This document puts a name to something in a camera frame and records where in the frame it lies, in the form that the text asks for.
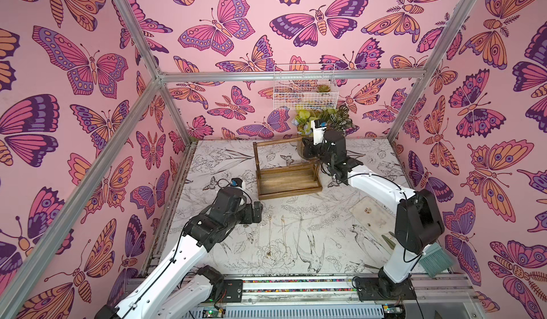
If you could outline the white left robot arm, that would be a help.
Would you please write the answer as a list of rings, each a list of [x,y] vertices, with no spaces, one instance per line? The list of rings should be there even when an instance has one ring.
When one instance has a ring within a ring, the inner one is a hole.
[[[95,317],[181,318],[210,297],[220,298],[224,276],[209,266],[199,269],[184,287],[179,285],[236,226],[261,222],[263,208],[241,187],[220,189],[212,204],[184,225],[177,243],[156,269],[126,298],[115,306],[103,306]]]

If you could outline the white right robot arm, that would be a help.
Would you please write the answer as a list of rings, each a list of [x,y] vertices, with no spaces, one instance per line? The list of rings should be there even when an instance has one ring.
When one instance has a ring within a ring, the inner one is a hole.
[[[400,186],[349,157],[343,132],[316,129],[312,137],[301,140],[303,156],[318,159],[335,182],[365,192],[394,213],[395,223],[391,228],[397,244],[378,277],[383,288],[402,284],[444,233],[435,195],[427,189],[415,191]]]

